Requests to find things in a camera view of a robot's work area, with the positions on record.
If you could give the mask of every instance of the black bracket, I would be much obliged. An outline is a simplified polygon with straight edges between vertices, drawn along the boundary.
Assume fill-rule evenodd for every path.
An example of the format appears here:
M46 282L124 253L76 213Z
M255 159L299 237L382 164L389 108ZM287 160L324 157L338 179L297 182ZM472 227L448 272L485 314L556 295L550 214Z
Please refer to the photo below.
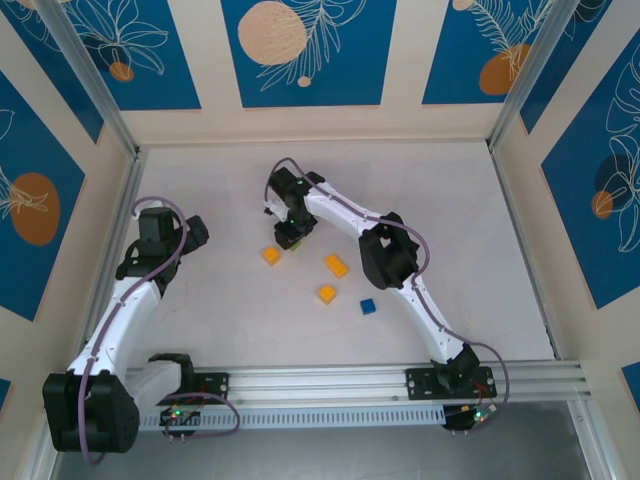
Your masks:
M324 182L324 178L315 172L307 173L307 177L316 184ZM286 220L274 226L276 243L288 250L309 235L318 223L304 203L311 184L302 177L296 178L286 167L282 167L269 177L269 187L289 208ZM270 215L272 212L266 209L265 213Z
M409 400L477 399L480 392L476 383L489 391L489 394L486 391L483 392L486 398L495 398L498 395L493 373L489 367L478 367L472 377L472 381L456 392L447 390L441 384L438 379L437 367L409 368L405 370L405 378Z
M175 393L192 393L192 392L203 392L203 393L213 393L214 395L218 395L224 399L227 398L227 393L229 392L229 374L228 373L194 373L193 374L193 386L190 388L184 388L181 386L177 392ZM192 402L189 402L188 398L181 398L179 400L163 400L158 405L159 406L168 406L168 405L193 405L197 406L200 403L204 405L220 405L221 402L217 400L213 400L211 398L199 398L194 397Z
M229 392L229 374L228 373L194 373L193 375L193 387L189 389L185 389L182 386L176 393L191 393L191 392L203 392L203 393L213 393L222 397L224 399L227 398L227 393ZM167 424L167 421L171 421L172 427L197 427L200 425L201 421L201 412L194 411L187 415L172 418L171 414L173 413L173 405L177 405L180 408L197 408L202 405L220 405L221 402L218 400L214 400L211 398L200 398L193 397L189 398L181 398L179 400L163 400L158 405L160 406L169 406L162 412L160 412L160 426L164 427ZM189 428L185 428L184 430L171 430L171 435L173 436L181 436L184 435L188 437L193 435L195 430L190 430Z
M400 215L394 212L380 218L403 223ZM378 223L362 232L358 246L365 276L381 290L401 289L404 281L418 271L419 245L400 227Z
M140 212L140 238L127 248L125 258L116 270L117 280L125 277L144 277L173 255L182 238L182 227L174 227L174 220L179 220L178 215L166 207L145 208ZM180 257L197 250L209 239L209 231L198 215L187 220L187 227L187 241ZM176 276L179 265L178 259L154 277L160 295L164 295L167 285Z
M200 426L200 421L202 420L201 414L200 412L193 412L189 415L185 415L184 417L177 417L177 418L172 418L171 416L171 412L173 410L171 409L171 407L163 410L162 412L160 412L160 426L161 427L166 427L167 422L170 421L170 426L171 427L198 427ZM176 430L173 429L171 430L171 435L173 435L174 437L180 437L182 435L184 435L185 437L190 437L191 435L193 435L194 433L196 433L195 430L189 430L188 428L185 428L184 430L180 429L180 430Z

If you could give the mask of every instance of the white table surface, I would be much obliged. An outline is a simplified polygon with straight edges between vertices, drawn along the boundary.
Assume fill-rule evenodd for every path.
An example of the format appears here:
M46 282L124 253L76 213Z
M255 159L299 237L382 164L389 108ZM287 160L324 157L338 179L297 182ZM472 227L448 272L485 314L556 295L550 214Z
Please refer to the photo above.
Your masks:
M429 360L412 319L389 292L368 283L357 244L345 233L320 219L275 266L262 259L275 245L276 220L263 213L261 195L284 156L360 205L395 211L422 232L431 249L425 282L457 332L490 343L505 359L553 358L484 142L297 142L150 152L139 196L166 196L187 217L200 215L211 238L183 258L140 335L133 365L164 352L189 353L196 366ZM127 244L136 236L132 223ZM324 265L331 253L350 268L342 279ZM329 306L316 296L325 283L338 291ZM363 316L366 298L377 311Z

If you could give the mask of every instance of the metal frame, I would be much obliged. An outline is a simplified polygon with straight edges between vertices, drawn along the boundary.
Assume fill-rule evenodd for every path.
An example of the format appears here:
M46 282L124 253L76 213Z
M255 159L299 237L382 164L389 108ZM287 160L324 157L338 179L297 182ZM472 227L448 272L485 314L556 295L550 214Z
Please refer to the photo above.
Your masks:
M516 118L522 103L531 91L540 71L547 61L557 40L562 35L564 25L573 14L580 0L556 2L547 22L543 25L527 62L517 77L511 92L505 100L504 107L491 132L488 144L493 154L504 137L506 129ZM123 121L119 109L109 90L89 57L81 40L56 0L35 0L38 12L53 38L60 46L65 58L87 90L98 111L111 128L116 139L132 158L132 165L123 189L116 217L113 221L108 247L102 262L101 274L96 282L92 302L86 319L83 340L86 341L110 297L113 285L113 273L118 263L127 232L130 208L135 200L142 173L145 167L147 151L138 154L135 140ZM537 289L535 275L528 263L526 245L520 236L517 215L511 208L511 197L503 182L500 162L494 158L496 173L503 189L505 203L511 215L514 230L518 236L523 258L525 260L532 284L536 290L538 303L544 315L544 299ZM552 324L547 322L549 335L556 353L563 355L561 345L557 344L557 336ZM494 371L498 391L504 389L502 370L496 363L487 363ZM606 436L606 428L597 412L588 384L576 361L532 361L507 362L511 377L511 398L514 402L563 401L568 402L576 431L580 437L583 452L591 475L594 479L614 479L620 477L618 460L610 439ZM300 412L324 412L327 409L343 409L343 411L372 411L397 413L407 409L424 409L438 411L441 405L462 403L456 401L411 402L407 397L404 370L419 365L378 365L378 366L345 366L345 367L299 367L299 368L261 368L261 369L225 369L201 368L201 372L226 371L230 373L229 399L238 405L243 412L261 412L270 414L277 409L282 414ZM221 407L206 407L207 415L219 414ZM42 417L42 428L34 435L31 445L33 455L31 462L23 472L24 480L48 480L56 478L59 462L57 452L53 449L49 438L46 419ZM278 428L280 423L273 423ZM157 430L153 421L149 425L143 422L142 430Z
M549 60L551 52L553 52L579 3L580 0L562 0L556 1L551 7L549 16L540 28L540 33L533 42L531 52L527 55L527 60L513 82L496 123L491 129L488 139L490 152L499 146L509 126L519 115L522 105L531 93L540 72Z
M94 103L107 126L111 129L122 149L132 159L138 147L133 135L120 115L120 109L100 76L87 49L76 34L71 21L56 0L34 0L38 14L51 36L60 47L65 60L80 80L89 98Z

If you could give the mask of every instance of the orange circle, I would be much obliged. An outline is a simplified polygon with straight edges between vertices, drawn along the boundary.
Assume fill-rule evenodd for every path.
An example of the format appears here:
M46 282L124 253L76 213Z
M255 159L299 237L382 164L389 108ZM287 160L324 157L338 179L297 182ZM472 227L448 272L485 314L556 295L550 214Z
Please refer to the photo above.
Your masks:
M613 212L613 197L609 192L600 190L591 200L591 210L601 220L608 218Z
M294 60L307 46L304 22L291 7L279 1L258 2L238 23L244 53L261 65L281 65Z
M109 73L120 82L130 82L133 80L133 70L126 63L113 62L109 67Z
M487 95L508 93L530 49L531 45L516 45L489 60L480 73L480 90ZM512 61L516 62L515 74L511 70Z
M9 196L18 202L11 209L13 228L18 235L38 247L53 240L60 222L60 199L51 180L39 173L25 173L13 182ZM36 208L29 205L31 201Z

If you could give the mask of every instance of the cable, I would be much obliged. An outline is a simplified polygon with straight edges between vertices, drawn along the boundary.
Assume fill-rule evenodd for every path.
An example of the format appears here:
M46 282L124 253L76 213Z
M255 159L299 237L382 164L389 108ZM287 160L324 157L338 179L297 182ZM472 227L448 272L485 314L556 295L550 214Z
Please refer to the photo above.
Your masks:
M267 202L269 200L268 199L269 179L271 178L271 175L273 175L273 173L276 171L276 169L280 165L285 163L285 162L290 162L295 167L295 169L298 171L300 176L302 178L304 178L307 181L307 183L309 183L309 185L311 185L313 188L318 190L321 194L323 194L324 196L326 196L330 200L338 202L340 205L342 205L344 208L349 210L354 215L357 215L358 217L360 217L360 218L362 218L364 220L372 220L372 221L381 223L383 225L389 225L389 226L392 226L392 227L401 228L401 229L409 232L410 234L412 234L420 242L420 244L422 245L422 248L424 250L425 260L424 260L424 263L422 264L422 266L411 277L411 288L412 288L412 290L414 292L416 292L416 295L418 296L418 300L420 301L420 304L422 305L422 307L427 312L427 315L429 315L429 318L431 319L431 321L433 323L435 323L435 325L440 330L444 331L445 333L447 333L451 337L453 337L453 338L455 338L457 340L460 340L463 343L467 343L467 344L469 344L469 345L471 345L473 347L485 348L485 349L489 350L491 353L493 353L495 355L495 357L498 359L498 363L500 363L500 366L502 367L502 371L504 372L504 385L505 386L504 386L504 397L502 398L501 405L502 406L506 405L507 401L509 400L511 382L510 382L510 379L509 379L509 372L507 371L507 365L506 365L504 359L502 358L502 356L500 355L500 353L498 353L498 351L495 348L493 348L492 346L490 346L490 345L488 345L488 344L486 344L484 342L476 342L476 341L473 341L473 340L469 340L468 338L465 338L462 335L459 335L459 334L455 333L453 330L451 330L451 329L447 328L446 326L444 326L442 324L442 322L440 322L435 317L435 315L433 314L433 312L429 308L429 305L427 305L426 300L422 296L422 293L420 292L420 289L418 288L418 286L416 284L416 279L420 275L422 275L422 273L427 269L427 266L429 265L429 261L431 259L431 253L429 251L429 245L427 245L427 241L424 239L424 237L422 235L420 235L416 230L414 230L413 228L411 228L411 227L409 227L409 226L407 226L407 225L405 225L403 223L394 222L392 220L385 220L383 218L378 218L378 217L370 217L366 213L363 213L363 212L359 211L357 208L352 207L348 202L345 202L339 196L331 195L329 192L327 192L322 187L320 187L318 184L316 184L313 180L311 180L307 176L307 174L304 173L304 171L300 168L300 165L298 165L298 163L293 158L290 158L290 157L286 157L286 158L283 158L283 159L279 160L278 162L276 162L276 164L271 169L271 172L269 173L269 177L267 178L267 184L264 187L264 201L265 202Z
M216 395L214 393L208 393L208 392L194 392L194 393L175 393L173 395L167 395L166 397L164 397L163 400L176 400L179 398L189 398L189 397L200 397L203 399L210 399L210 400L217 400L220 403L225 404L227 407L229 407L229 410L231 410L233 412L233 415L236 418L236 424L230 428L229 430L225 430L223 432L214 432L214 433L205 433L202 435L194 435L192 437L183 437L183 441L187 441L187 440L199 440L199 439L203 439L203 438L218 438L218 437L225 437L227 435L231 435L234 434L238 431L238 429L240 428L240 423L241 423L241 419L240 419L240 413L238 412L238 410L236 409L236 407L233 406L233 404L227 400L224 397L221 397L219 395ZM171 421L172 419L169 418L167 420L167 422L165 423L164 426L164 435L165 437L169 437L172 438L173 435L171 435L171 432L169 432L169 427L171 426Z
M188 230L187 221L184 217L184 214L182 213L182 210L180 210L178 206L172 201L167 200L166 198L163 198L163 197L156 197L156 196L142 197L134 202L133 206L131 207L131 213L134 215L136 213L135 209L138 205L140 205L143 202L149 202L149 201L160 201L163 204L169 205L176 212L176 214L178 215L178 218L180 219L180 226L182 227L182 237L180 238L180 243L178 244L178 248L167 259L167 261L165 261L162 265L155 268L154 270L149 272L147 275L142 277L140 280L138 280L136 283L131 285L131 287L129 287L129 289L122 294L122 296L120 297L120 300L118 301L118 303L114 305L113 309L109 313L109 316L107 317L107 320L104 322L104 325L100 329L100 333L98 333L98 338L96 339L96 342L93 345L93 348L91 349L91 356L87 359L87 365L82 374L82 379L80 380L80 391L78 392L78 435L80 436L80 450L82 451L82 456L84 457L84 460L87 462L87 464L91 467L98 466L100 462L104 460L104 457L106 455L103 452L96 460L91 458L91 453L89 452L89 445L87 442L87 425L86 425L85 412L84 412L85 397L87 394L87 384L89 382L89 375L91 374L91 368L93 367L93 364L96 361L96 355L98 355L98 353L100 352L100 345L102 344L102 341L104 340L104 337L106 336L107 330L109 330L109 327L113 322L113 319L116 317L118 311L120 311L120 308L124 305L124 302L127 300L127 298L129 298L129 296L133 292L135 292L140 287L140 285L153 279L153 277L155 277L158 273L162 272L165 268L171 265L176 259L178 259L180 256L180 252L182 251L184 244L187 241L187 230Z

